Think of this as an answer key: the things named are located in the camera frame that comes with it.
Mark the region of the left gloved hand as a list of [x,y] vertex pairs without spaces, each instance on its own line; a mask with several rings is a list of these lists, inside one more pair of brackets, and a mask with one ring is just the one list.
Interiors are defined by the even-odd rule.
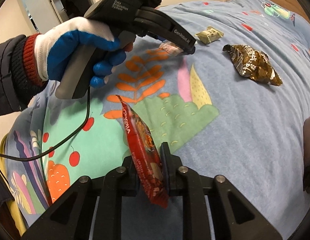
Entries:
[[98,60],[94,64],[94,76],[90,81],[93,88],[103,87],[107,83],[106,77],[113,73],[112,69],[122,64],[126,53],[133,49],[131,42],[121,49],[119,39],[114,37],[106,24],[75,17],[35,38],[34,58],[40,79],[60,81],[69,56],[80,45],[116,52],[109,60]]

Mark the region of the left dark sleeved forearm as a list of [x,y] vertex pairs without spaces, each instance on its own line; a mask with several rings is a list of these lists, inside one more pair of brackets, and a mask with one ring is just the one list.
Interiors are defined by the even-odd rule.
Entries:
[[47,86],[37,69],[37,36],[19,35],[0,44],[0,116],[23,111]]

